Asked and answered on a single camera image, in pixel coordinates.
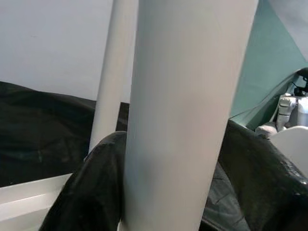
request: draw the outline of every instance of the black plastic sheet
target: black plastic sheet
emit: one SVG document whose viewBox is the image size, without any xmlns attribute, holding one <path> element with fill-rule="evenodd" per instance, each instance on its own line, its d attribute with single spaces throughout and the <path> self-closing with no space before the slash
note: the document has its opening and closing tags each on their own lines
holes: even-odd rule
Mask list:
<svg viewBox="0 0 308 231">
<path fill-rule="evenodd" d="M 88 153 L 95 101 L 0 82 L 0 187 L 71 173 Z M 127 130 L 121 104 L 117 130 Z"/>
<path fill-rule="evenodd" d="M 218 161 L 250 230 L 308 230 L 308 180 L 269 140 L 229 121 Z"/>
<path fill-rule="evenodd" d="M 126 133 L 103 139 L 67 181 L 39 231 L 116 231 L 123 211 Z"/>
<path fill-rule="evenodd" d="M 0 187 L 75 172 L 42 231 L 116 231 L 126 134 L 83 164 L 94 107 L 0 82 Z M 127 130 L 128 110 L 121 105 L 117 129 Z M 308 231 L 308 181 L 269 140 L 229 121 L 218 162 L 201 231 Z"/>
</svg>

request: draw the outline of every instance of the white backdrop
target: white backdrop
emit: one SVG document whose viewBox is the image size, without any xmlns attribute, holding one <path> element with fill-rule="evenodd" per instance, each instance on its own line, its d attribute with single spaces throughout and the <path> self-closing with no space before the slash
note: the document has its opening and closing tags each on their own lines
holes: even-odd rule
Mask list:
<svg viewBox="0 0 308 231">
<path fill-rule="evenodd" d="M 308 61 L 308 1 L 269 0 L 269 2 Z"/>
<path fill-rule="evenodd" d="M 0 0 L 0 81 L 96 99 L 111 7 L 112 0 Z"/>
</svg>

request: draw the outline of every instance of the white cylindrical pillar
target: white cylindrical pillar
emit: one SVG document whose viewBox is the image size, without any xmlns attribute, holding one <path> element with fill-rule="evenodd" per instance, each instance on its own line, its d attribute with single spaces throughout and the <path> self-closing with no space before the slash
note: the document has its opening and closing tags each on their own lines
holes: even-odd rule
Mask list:
<svg viewBox="0 0 308 231">
<path fill-rule="evenodd" d="M 198 230 L 256 7 L 140 0 L 125 230 Z"/>
<path fill-rule="evenodd" d="M 131 46 L 134 46 L 138 0 L 114 0 L 94 122 L 90 150 L 115 131 Z"/>
</svg>

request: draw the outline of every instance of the white platform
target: white platform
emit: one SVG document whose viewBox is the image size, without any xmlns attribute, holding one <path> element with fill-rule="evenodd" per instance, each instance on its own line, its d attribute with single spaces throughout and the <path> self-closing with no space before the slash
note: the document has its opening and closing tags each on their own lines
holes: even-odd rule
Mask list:
<svg viewBox="0 0 308 231">
<path fill-rule="evenodd" d="M 308 127 L 295 126 L 280 131 L 269 139 L 308 177 Z"/>
<path fill-rule="evenodd" d="M 37 231 L 69 176 L 0 188 L 0 231 Z"/>
</svg>

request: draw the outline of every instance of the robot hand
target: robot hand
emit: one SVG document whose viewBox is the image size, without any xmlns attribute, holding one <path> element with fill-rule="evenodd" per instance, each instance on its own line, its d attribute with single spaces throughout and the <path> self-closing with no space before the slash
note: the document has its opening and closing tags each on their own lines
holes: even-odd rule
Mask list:
<svg viewBox="0 0 308 231">
<path fill-rule="evenodd" d="M 296 107 L 296 97 L 283 96 L 278 102 L 278 117 L 276 122 L 277 131 L 285 130 L 285 124 L 289 122 L 290 115 L 293 109 Z"/>
</svg>

